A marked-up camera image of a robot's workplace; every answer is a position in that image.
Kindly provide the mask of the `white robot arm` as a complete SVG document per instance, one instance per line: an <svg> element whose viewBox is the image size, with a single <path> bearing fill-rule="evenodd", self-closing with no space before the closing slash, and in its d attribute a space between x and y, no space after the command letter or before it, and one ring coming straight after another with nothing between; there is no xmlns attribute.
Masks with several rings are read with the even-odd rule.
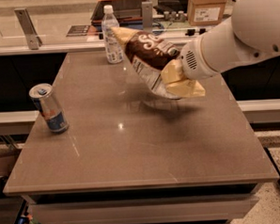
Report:
<svg viewBox="0 0 280 224"><path fill-rule="evenodd" d="M198 81L280 56L280 0L237 0L232 15L188 41L162 72L166 91L195 95Z"/></svg>

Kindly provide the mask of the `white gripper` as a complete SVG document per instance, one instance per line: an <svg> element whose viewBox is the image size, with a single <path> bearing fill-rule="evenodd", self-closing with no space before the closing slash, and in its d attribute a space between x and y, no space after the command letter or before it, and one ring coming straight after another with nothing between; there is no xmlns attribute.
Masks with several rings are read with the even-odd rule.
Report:
<svg viewBox="0 0 280 224"><path fill-rule="evenodd" d="M206 90L198 81L218 74L208 65L202 52L201 40L188 41L181 49L180 59L172 59L162 69L161 77L166 89L180 98L203 97Z"/></svg>

